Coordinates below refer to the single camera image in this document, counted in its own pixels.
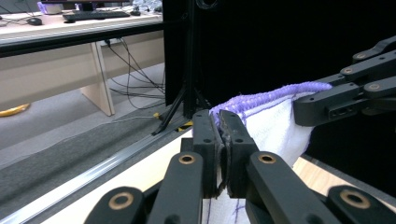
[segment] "black cable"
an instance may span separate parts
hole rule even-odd
[[[7,20],[6,21],[6,25],[8,25],[8,24],[10,24],[10,23],[14,23],[14,24],[18,24],[18,25],[27,25],[28,23],[26,22],[26,23],[19,23],[19,21],[26,21],[26,20],[28,20],[28,19],[30,19],[30,18],[32,18],[31,16],[29,16],[29,17],[24,17],[24,18],[19,18],[19,19],[8,19],[8,18],[3,18],[3,21],[4,20]]]
[[[131,89],[155,88],[155,87],[152,87],[152,86],[144,86],[144,87],[132,87],[132,86],[129,86],[129,87],[128,87],[128,86],[126,86],[126,85],[120,84],[118,81],[114,80],[114,78],[111,78],[111,80],[112,80],[114,83],[116,83],[117,85],[122,86],[122,87],[125,87],[125,88],[131,88]]]
[[[32,12],[32,10],[30,9],[29,4],[27,4],[26,1],[23,1],[23,2],[28,6],[28,9],[31,11],[32,15],[29,14],[29,12],[27,12],[26,10],[23,10],[23,9],[21,9],[20,7],[17,6],[17,3],[20,3],[20,2],[15,1],[13,5],[14,5],[15,8],[19,9],[21,12],[24,12],[24,13],[28,14],[29,16],[34,17],[35,14],[34,14],[34,13]]]
[[[154,83],[154,82],[146,75],[146,73],[143,71],[143,69],[140,68],[140,66],[138,65],[137,61],[136,61],[136,60],[134,59],[134,57],[131,55],[131,53],[130,53],[130,51],[129,51],[129,49],[128,49],[128,46],[125,46],[125,42],[124,42],[123,40],[121,40],[121,43],[122,43],[122,45],[125,47],[125,49],[126,49],[127,52],[128,52],[128,62],[127,62],[125,59],[123,59],[113,48],[111,48],[111,44],[110,44],[110,41],[109,41],[109,40],[105,40],[105,42],[107,43],[107,46],[110,48],[110,50],[111,50],[115,55],[117,55],[117,56],[118,56],[120,59],[122,59],[126,64],[128,64],[128,80],[127,80],[126,92],[125,92],[125,91],[117,91],[117,90],[113,90],[113,91],[118,92],[118,93],[123,94],[123,95],[126,95],[126,96],[128,97],[128,101],[129,101],[129,103],[131,104],[131,106],[133,106],[133,107],[136,108],[136,109],[149,109],[149,108],[152,108],[152,107],[155,107],[155,106],[158,106],[158,105],[163,105],[163,104],[165,104],[165,103],[160,103],[160,104],[153,105],[153,106],[149,106],[149,107],[138,107],[138,106],[134,105],[134,103],[132,103],[132,100],[131,100],[131,97],[130,97],[130,96],[148,97],[148,98],[154,98],[154,97],[155,97],[155,98],[158,98],[158,97],[157,97],[157,96],[148,96],[148,95],[143,96],[143,94],[140,94],[140,96],[139,96],[139,94],[129,92],[130,78],[133,77],[133,78],[135,78],[135,79],[137,79],[137,80],[140,80],[140,79],[134,77],[134,76],[131,74],[131,73],[132,73],[132,72],[131,72],[131,68],[133,68],[133,69],[134,69],[137,73],[139,73],[141,76],[145,77],[149,82],[146,82],[146,81],[143,81],[143,80],[140,80],[140,81],[143,81],[143,82],[152,84],[155,88],[157,88],[157,89],[158,89],[159,91],[161,91],[162,93],[163,93],[163,90],[162,90],[162,88],[160,88],[160,87],[158,86],[158,84]],[[137,70],[137,69],[135,69],[133,66],[131,66],[131,58],[133,58],[135,64],[137,65],[138,68],[140,68],[140,70]]]
[[[163,88],[161,88],[157,83],[154,83],[147,75],[146,73],[143,71],[143,69],[140,68],[140,66],[138,66],[138,63],[136,62],[136,60],[134,59],[134,57],[131,57],[131,53],[129,52],[128,48],[126,48],[127,52],[128,52],[128,62],[125,61],[125,59],[123,59],[113,48],[111,48],[110,42],[109,40],[105,40],[105,42],[107,43],[108,47],[110,48],[111,51],[113,51],[114,54],[117,55],[117,57],[119,57],[120,59],[122,59],[126,64],[128,64],[129,68],[133,68],[138,74],[140,74],[142,77],[146,78],[148,81],[139,79],[137,77],[134,77],[131,72],[129,72],[129,75],[132,76],[133,78],[141,81],[141,82],[145,82],[145,83],[149,83],[152,84],[155,88],[157,88],[160,92],[164,93]],[[130,59],[133,58],[134,62],[136,63],[136,65],[140,68],[140,70],[134,68],[131,63],[130,63]]]
[[[131,52],[129,51],[128,45],[125,43],[124,39],[123,39],[123,38],[120,38],[120,41],[121,41],[122,45],[125,47],[126,51],[128,52],[128,56],[129,56],[130,58],[132,58],[132,60],[134,60],[134,63],[136,64],[136,66],[139,68],[140,71],[142,71],[143,74],[141,74],[141,75],[142,75],[143,77],[145,77],[152,85],[156,86],[157,89],[158,89],[160,92],[164,93],[164,91],[163,91],[161,88],[159,88],[158,85],[157,85],[156,83],[154,83],[154,82],[146,75],[146,73],[144,72],[144,70],[139,66],[139,63],[134,59],[134,56],[132,56]]]
[[[6,9],[5,7],[0,6],[0,8],[2,8],[3,10],[5,10],[5,11],[8,12],[9,14],[13,14],[11,11],[9,11],[8,9]]]
[[[165,87],[165,67],[163,68],[163,82],[161,85]]]

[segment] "gray floor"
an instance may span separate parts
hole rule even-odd
[[[164,82],[163,64],[144,69],[148,77],[155,83]],[[128,76],[114,78],[120,84],[126,85]],[[110,88],[125,91],[126,89],[108,81]],[[152,87],[151,84],[130,78],[130,86]],[[158,95],[163,93],[155,88],[132,89],[133,93]],[[136,108],[151,105],[159,101],[158,98],[128,97],[111,92],[116,114],[109,117],[96,105],[88,100],[79,90],[65,92],[37,102],[24,112],[11,117],[0,118],[0,169],[16,161],[29,157],[45,148],[48,148],[68,137],[88,130],[107,122],[118,119]]]
[[[151,81],[162,85],[163,69],[163,64],[158,64],[144,71]],[[114,81],[127,85],[128,76],[114,78]],[[125,91],[114,81],[108,81],[110,88]],[[116,114],[109,117],[75,90],[32,102],[26,111],[0,118],[0,222],[118,151],[150,136],[159,127],[161,121],[154,118],[154,113],[163,114],[170,107],[164,104],[163,90],[134,78],[130,79],[129,86],[151,87],[134,88],[130,92],[158,97],[128,98],[113,91]],[[180,116],[177,111],[174,118]],[[179,134],[174,129],[168,130],[172,131],[172,136],[154,143],[117,169],[57,203],[31,220],[32,223],[40,223],[65,208]]]

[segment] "black curtain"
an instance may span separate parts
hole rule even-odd
[[[396,13],[383,1],[218,1],[217,10],[199,10],[195,86],[212,105],[336,74],[351,65],[353,54],[396,35]],[[183,0],[163,1],[164,17],[179,18],[185,6]],[[184,37],[181,29],[165,33],[169,104],[183,79]],[[390,156],[396,148],[395,117],[358,115],[320,125],[306,154],[396,197]]]

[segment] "yellow object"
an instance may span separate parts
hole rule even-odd
[[[22,111],[26,110],[29,107],[29,105],[30,104],[19,105],[17,107],[10,108],[8,110],[0,111],[0,118],[19,114]]]
[[[152,116],[154,116],[156,119],[161,119],[160,113],[156,112]]]
[[[184,131],[186,129],[188,129],[190,126],[192,126],[192,120],[190,120],[189,122],[183,124],[181,127],[179,127],[177,129],[178,132]]]

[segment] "metal screw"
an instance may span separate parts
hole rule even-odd
[[[371,84],[371,85],[369,86],[369,89],[370,89],[370,90],[378,90],[379,87],[380,87],[380,86],[379,86],[378,84],[374,83],[374,84]]]
[[[362,59],[364,57],[366,57],[366,55],[363,53],[356,55],[356,58],[359,58],[359,59]]]
[[[370,201],[357,191],[344,189],[340,192],[340,197],[344,202],[356,208],[366,209],[370,207]]]
[[[125,197],[126,201],[123,203],[117,202],[117,199],[121,197]],[[121,210],[131,205],[133,201],[134,195],[130,192],[121,192],[111,197],[110,201],[108,201],[108,206],[113,210]]]
[[[352,68],[350,68],[350,67],[344,69],[344,72],[347,73],[347,74],[352,73],[352,71],[353,71],[353,70],[352,70]]]
[[[263,163],[275,163],[276,159],[270,155],[259,155],[259,161]]]
[[[182,164],[192,164],[195,162],[195,158],[192,155],[184,155],[178,158],[178,161]]]

